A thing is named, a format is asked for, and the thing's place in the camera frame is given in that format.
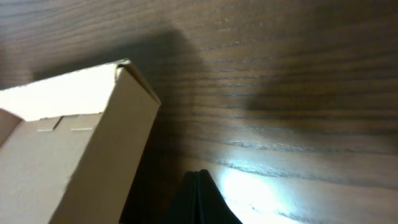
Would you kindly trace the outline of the brown cardboard box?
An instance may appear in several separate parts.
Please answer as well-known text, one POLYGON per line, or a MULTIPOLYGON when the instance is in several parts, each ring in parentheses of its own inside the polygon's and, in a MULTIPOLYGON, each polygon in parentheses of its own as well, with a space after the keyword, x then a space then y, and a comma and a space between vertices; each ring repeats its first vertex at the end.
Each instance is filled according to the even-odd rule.
POLYGON ((1 222, 119 223, 160 107, 128 60, 1 91, 1 222))

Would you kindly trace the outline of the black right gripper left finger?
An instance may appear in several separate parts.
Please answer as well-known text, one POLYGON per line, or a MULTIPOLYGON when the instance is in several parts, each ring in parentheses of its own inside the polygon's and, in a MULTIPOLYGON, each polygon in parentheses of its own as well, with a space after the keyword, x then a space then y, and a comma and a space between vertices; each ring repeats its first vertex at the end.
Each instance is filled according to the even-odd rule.
POLYGON ((180 182, 177 193, 170 204, 162 223, 166 224, 194 224, 197 205, 197 182, 193 171, 185 173, 180 182))

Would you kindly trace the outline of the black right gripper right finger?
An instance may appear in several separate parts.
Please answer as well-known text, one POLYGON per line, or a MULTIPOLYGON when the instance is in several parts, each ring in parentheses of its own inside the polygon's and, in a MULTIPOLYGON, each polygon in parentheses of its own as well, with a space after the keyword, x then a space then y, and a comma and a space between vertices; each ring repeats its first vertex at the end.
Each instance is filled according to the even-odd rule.
POLYGON ((230 210, 210 173, 202 169, 196 174, 196 223, 242 224, 230 210))

